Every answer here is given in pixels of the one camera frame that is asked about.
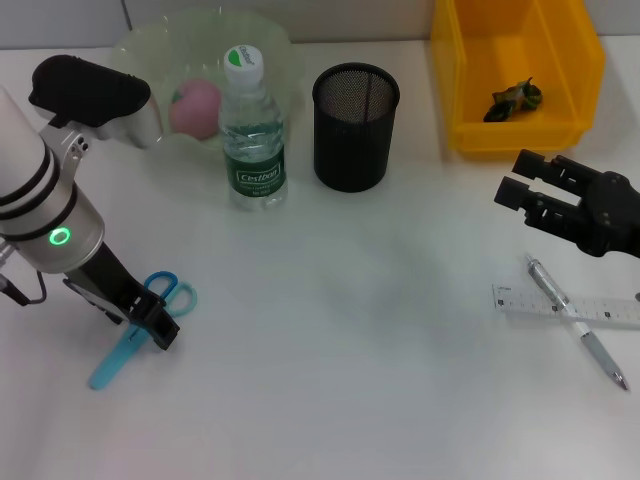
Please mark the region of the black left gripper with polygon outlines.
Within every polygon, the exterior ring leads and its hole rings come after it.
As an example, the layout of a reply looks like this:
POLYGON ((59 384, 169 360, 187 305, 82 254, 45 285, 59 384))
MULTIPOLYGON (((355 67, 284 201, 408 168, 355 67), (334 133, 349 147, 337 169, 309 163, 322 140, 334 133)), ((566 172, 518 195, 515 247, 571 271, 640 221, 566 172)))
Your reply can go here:
POLYGON ((114 323, 123 321, 144 328, 162 350, 176 339, 180 327, 154 293, 139 293, 139 282, 106 243, 79 268, 65 272, 63 282, 114 323))

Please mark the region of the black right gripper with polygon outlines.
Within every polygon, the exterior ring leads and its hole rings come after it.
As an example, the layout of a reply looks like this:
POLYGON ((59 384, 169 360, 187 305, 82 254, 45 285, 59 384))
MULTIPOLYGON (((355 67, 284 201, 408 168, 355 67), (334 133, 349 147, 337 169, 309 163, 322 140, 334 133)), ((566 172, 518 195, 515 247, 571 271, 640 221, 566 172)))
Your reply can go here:
POLYGON ((525 149, 513 172, 531 180, 539 178, 581 198, 577 207, 504 177, 494 202, 514 211, 522 209, 527 226, 576 241, 581 251, 593 257, 608 252, 639 257, 639 192, 626 177, 611 171, 600 173, 562 155, 547 161, 525 149), (582 230, 581 213, 586 219, 582 230))

